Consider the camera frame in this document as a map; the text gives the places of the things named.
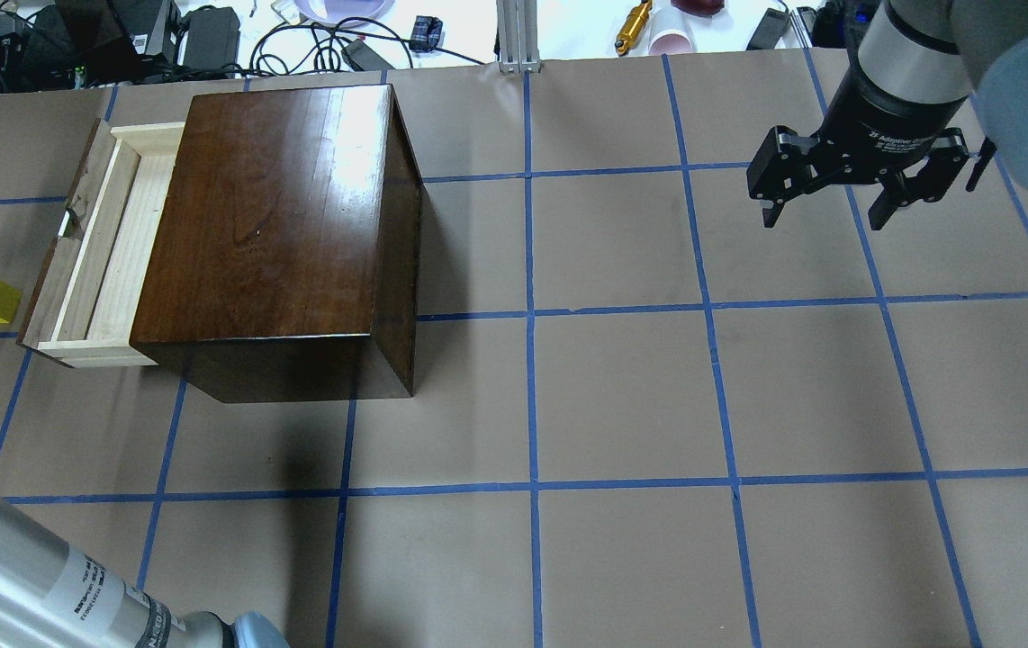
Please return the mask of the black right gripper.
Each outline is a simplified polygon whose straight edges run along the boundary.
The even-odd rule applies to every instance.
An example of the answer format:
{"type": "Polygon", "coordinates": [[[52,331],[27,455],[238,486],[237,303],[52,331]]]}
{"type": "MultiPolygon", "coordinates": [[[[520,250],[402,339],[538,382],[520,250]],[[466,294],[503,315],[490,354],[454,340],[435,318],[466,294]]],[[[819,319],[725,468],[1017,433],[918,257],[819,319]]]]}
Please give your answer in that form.
{"type": "Polygon", "coordinates": [[[770,128],[747,167],[747,193],[762,203],[762,225],[773,229],[785,202],[828,185],[881,185],[868,209],[871,232],[917,201],[935,202],[958,179],[970,151],[958,128],[947,128],[913,151],[878,150],[880,137],[844,147],[831,139],[799,136],[790,127],[770,128]]]}

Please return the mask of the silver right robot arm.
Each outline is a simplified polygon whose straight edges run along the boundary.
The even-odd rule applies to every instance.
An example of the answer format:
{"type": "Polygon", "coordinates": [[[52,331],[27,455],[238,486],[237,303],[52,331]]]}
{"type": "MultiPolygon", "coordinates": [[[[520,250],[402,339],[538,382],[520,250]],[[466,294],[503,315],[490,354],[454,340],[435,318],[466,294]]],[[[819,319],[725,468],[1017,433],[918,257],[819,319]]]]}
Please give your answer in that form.
{"type": "Polygon", "coordinates": [[[970,97],[986,139],[968,189],[996,153],[1028,189],[1028,1],[884,1],[816,132],[770,128],[752,156],[762,224],[828,185],[880,185],[873,230],[941,200],[969,153],[951,119],[970,97]]]}

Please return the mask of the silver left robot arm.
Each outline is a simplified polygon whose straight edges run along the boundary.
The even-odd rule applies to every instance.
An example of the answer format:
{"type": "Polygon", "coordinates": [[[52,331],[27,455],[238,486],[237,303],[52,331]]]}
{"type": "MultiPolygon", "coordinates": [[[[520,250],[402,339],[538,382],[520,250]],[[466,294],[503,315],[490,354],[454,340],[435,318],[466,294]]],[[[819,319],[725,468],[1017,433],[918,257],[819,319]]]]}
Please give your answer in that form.
{"type": "Polygon", "coordinates": [[[33,358],[0,647],[965,644],[906,397],[950,303],[690,302],[673,174],[437,182],[416,395],[221,403],[33,358]]]}

